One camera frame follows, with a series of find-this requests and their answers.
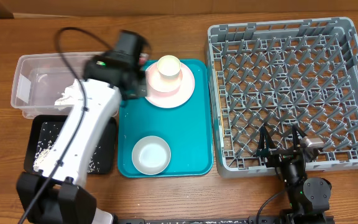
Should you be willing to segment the white napkin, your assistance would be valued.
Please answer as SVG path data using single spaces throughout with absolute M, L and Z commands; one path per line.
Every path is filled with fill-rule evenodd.
M 74 80 L 72 85 L 65 88 L 62 96 L 55 101 L 54 105 L 58 110 L 64 110 L 65 108 L 71 108 L 82 101 L 83 94 L 80 88 L 80 83 L 78 80 Z

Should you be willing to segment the pink bowl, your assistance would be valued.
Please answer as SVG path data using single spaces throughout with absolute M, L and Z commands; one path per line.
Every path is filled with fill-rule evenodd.
M 147 84 L 151 90 L 161 93 L 169 93 L 179 89 L 183 80 L 182 72 L 174 77 L 162 75 L 156 67 L 149 67 L 146 70 Z

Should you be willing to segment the cream cup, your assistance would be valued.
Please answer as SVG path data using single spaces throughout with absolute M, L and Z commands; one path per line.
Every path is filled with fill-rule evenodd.
M 157 70 L 161 76 L 174 79 L 179 76 L 181 62 L 173 55 L 165 55 L 157 61 Z

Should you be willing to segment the pile of rice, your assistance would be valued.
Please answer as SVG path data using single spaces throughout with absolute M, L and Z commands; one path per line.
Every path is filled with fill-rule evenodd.
M 39 140 L 37 141 L 37 150 L 35 153 L 35 159 L 33 168 L 39 166 L 40 163 L 48 156 L 52 149 L 57 137 L 60 134 L 60 130 L 63 127 L 63 122 L 44 122 L 41 125 Z M 95 147 L 95 151 L 89 160 L 88 173 L 99 174 L 101 172 L 101 163 L 96 160 L 96 155 L 101 149 L 100 146 Z

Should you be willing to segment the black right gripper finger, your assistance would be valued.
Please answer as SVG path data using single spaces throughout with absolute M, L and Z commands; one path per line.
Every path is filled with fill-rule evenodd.
M 297 124 L 293 124 L 291 127 L 292 131 L 292 139 L 293 139 L 293 150 L 294 151 L 303 151 L 303 147 L 301 146 L 300 139 L 303 139 L 307 134 L 300 129 Z
M 268 156 L 271 150 L 276 150 L 277 147 L 274 144 L 269 132 L 267 131 L 265 126 L 261 126 L 259 129 L 259 143 L 258 148 L 256 150 L 257 156 Z

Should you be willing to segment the red snack wrapper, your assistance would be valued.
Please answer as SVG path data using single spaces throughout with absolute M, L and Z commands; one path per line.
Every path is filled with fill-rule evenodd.
M 149 59 L 149 54 L 141 53 L 139 57 L 139 65 L 144 65 Z

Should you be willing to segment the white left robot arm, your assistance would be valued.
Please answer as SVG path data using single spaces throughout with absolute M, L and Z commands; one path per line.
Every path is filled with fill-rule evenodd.
M 107 47 L 91 57 L 78 76 L 62 52 L 57 31 L 54 44 L 63 63 L 78 81 L 82 97 L 76 100 L 47 157 L 23 172 L 16 190 L 24 209 L 19 222 L 30 223 L 116 223 L 117 218 L 97 207 L 86 189 L 88 166 L 104 130 L 122 101 L 147 94 L 143 65 L 150 44 L 140 34 L 121 30 L 115 46 L 85 33 Z

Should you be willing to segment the grey bowl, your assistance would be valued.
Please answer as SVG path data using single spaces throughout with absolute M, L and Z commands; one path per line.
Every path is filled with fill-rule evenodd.
M 132 149 L 134 167 L 145 175 L 157 175 L 169 165 L 171 150 L 168 143 L 158 136 L 146 136 Z

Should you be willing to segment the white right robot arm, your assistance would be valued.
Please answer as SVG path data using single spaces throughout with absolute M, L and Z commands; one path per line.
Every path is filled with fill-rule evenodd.
M 315 160 L 323 150 L 324 142 L 318 136 L 309 136 L 294 124 L 291 127 L 292 147 L 279 149 L 262 126 L 255 156 L 265 159 L 265 166 L 274 168 L 284 183 L 280 194 L 286 193 L 290 208 L 283 209 L 272 223 L 334 223 L 325 212 L 329 210 L 331 183 L 320 177 L 308 177 L 306 164 Z M 261 222 L 261 213 L 267 204 L 280 194 L 266 200 L 259 208 L 255 222 Z

